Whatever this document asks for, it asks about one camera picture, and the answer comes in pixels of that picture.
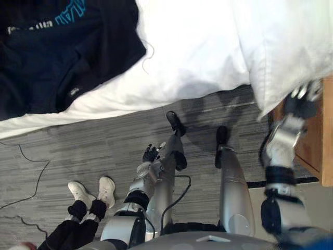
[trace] black t-shirt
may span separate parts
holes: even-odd
[[[135,0],[1,0],[0,120],[58,113],[146,52]]]

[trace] gray carpet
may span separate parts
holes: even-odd
[[[145,147],[166,141],[171,133],[165,113],[174,110],[188,127],[182,138],[188,167],[183,173],[192,176],[192,187],[173,209],[174,221],[217,223],[219,213],[220,170],[214,167],[215,132],[226,124],[232,128],[230,145],[239,157],[247,181],[263,181],[258,162],[258,149],[268,132],[267,118],[257,122],[258,107],[249,86],[190,99],[166,107],[134,114],[91,120],[66,126],[46,128],[13,139],[25,155],[34,160],[49,159],[37,196],[0,210],[0,216],[22,215],[26,222],[37,223],[49,233],[67,215],[73,202],[67,183],[79,180],[93,194],[98,192],[98,179],[107,174],[116,183],[116,205],[107,211],[96,237],[109,216],[119,208],[135,177],[135,170]],[[19,148],[0,145],[0,205],[33,194],[44,163],[30,163]],[[297,177],[311,176],[296,168]],[[175,197],[186,187],[177,180]],[[30,241],[37,245],[44,235],[19,219],[0,219],[0,248]]]

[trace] person's leg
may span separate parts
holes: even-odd
[[[87,193],[84,186],[78,182],[68,183],[68,188],[74,196],[75,202],[68,207],[68,216],[53,233],[42,243],[39,250],[52,249],[64,250],[75,249],[75,232],[87,210],[90,208],[94,196]]]
[[[253,236],[254,217],[248,186],[236,153],[227,141],[227,127],[219,127],[215,166],[221,168],[222,173],[220,223],[226,232]]]
[[[92,202],[89,215],[79,226],[77,232],[78,240],[75,242],[75,249],[94,240],[98,224],[104,218],[106,210],[114,205],[113,193],[115,187],[114,182],[109,177],[104,176],[99,179],[98,198]]]

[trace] bed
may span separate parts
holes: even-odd
[[[58,114],[0,122],[0,139],[250,84],[262,115],[333,72],[333,1],[137,0],[146,55]]]

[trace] electrical cable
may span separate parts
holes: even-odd
[[[150,224],[152,230],[153,230],[153,234],[152,234],[152,238],[155,239],[155,227],[154,225],[151,223],[151,221],[148,219],[148,217],[146,216],[146,213],[145,213],[145,218],[147,220],[147,222]]]
[[[18,200],[18,201],[11,202],[11,203],[8,203],[8,204],[6,204],[6,205],[1,206],[1,207],[0,207],[0,210],[1,210],[1,209],[5,208],[5,207],[11,206],[11,205],[16,204],[16,203],[19,203],[19,202],[27,201],[27,200],[29,200],[29,199],[35,197],[36,194],[37,194],[37,191],[38,191],[38,186],[39,186],[39,183],[40,183],[40,180],[41,180],[42,174],[43,174],[44,170],[46,169],[46,167],[50,164],[51,161],[50,161],[50,160],[31,160],[31,159],[29,159],[29,158],[28,158],[27,156],[25,156],[25,154],[23,153],[23,150],[22,150],[22,147],[21,147],[20,144],[6,144],[6,143],[3,143],[3,142],[0,142],[0,144],[2,144],[2,145],[4,145],[4,146],[17,146],[17,147],[19,147],[22,156],[23,156],[27,161],[30,161],[30,162],[32,162],[32,163],[35,163],[35,162],[36,162],[36,163],[43,163],[43,162],[46,163],[45,166],[43,167],[42,171],[40,172],[39,176],[38,176],[38,179],[37,179],[37,182],[36,182],[35,192],[34,192],[31,196],[29,196],[29,197],[27,197],[27,198],[23,198],[23,199],[20,199],[20,200]],[[40,228],[39,225],[37,225],[37,224],[29,224],[29,223],[26,223],[26,222],[23,220],[23,218],[22,218],[21,216],[19,216],[19,215],[16,215],[16,216],[13,216],[13,217],[2,216],[2,217],[0,217],[0,218],[7,218],[7,219],[20,218],[20,219],[21,219],[21,222],[22,222],[23,224],[25,224],[25,225],[27,225],[27,226],[36,226],[37,229],[38,229],[39,231],[41,231],[42,233],[45,233],[45,238],[47,238],[47,232],[44,231],[44,230],[42,230],[42,229]]]
[[[174,177],[179,177],[179,178],[188,178],[188,186],[187,188],[182,192],[182,194],[180,195],[180,197],[174,202],[172,203],[171,205],[169,205],[162,213],[162,217],[161,217],[161,233],[160,235],[164,235],[164,228],[163,228],[163,224],[164,224],[164,215],[165,213],[172,207],[174,207],[178,202],[181,201],[181,199],[185,196],[185,194],[187,193],[188,189],[191,187],[191,177],[190,176],[186,176],[186,175],[177,175],[177,176],[174,176]]]
[[[40,232],[42,232],[42,233],[45,234],[45,239],[47,239],[47,237],[48,237],[47,232],[46,232],[45,230],[41,229],[40,226],[39,226],[38,224],[30,224],[30,223],[27,223],[27,222],[25,222],[25,221],[23,220],[23,218],[22,218],[21,216],[19,216],[19,215],[12,216],[12,217],[10,217],[10,216],[0,216],[0,218],[5,218],[5,219],[15,219],[15,218],[20,218],[20,219],[21,219],[21,222],[22,222],[24,225],[26,225],[26,226],[35,226],[35,227],[37,227],[37,229],[38,229]]]

